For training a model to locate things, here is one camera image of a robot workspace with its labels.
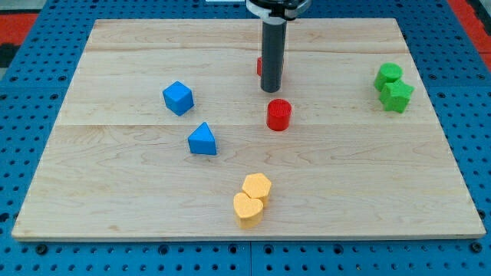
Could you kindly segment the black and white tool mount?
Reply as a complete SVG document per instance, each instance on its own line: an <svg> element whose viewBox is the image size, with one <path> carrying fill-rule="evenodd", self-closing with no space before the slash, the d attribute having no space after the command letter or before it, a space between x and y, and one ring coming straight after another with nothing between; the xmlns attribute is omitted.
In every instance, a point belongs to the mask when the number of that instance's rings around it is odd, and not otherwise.
<svg viewBox="0 0 491 276"><path fill-rule="evenodd" d="M295 20L311 6L311 0L246 0L249 12L261 19Z"/></svg>

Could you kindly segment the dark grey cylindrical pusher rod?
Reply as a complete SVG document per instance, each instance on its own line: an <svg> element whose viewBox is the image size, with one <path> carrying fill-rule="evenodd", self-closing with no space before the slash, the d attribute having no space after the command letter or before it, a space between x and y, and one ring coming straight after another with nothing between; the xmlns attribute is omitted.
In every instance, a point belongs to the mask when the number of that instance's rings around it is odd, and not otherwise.
<svg viewBox="0 0 491 276"><path fill-rule="evenodd" d="M286 27L283 18L262 21L261 88L265 92L274 93L281 87Z"/></svg>

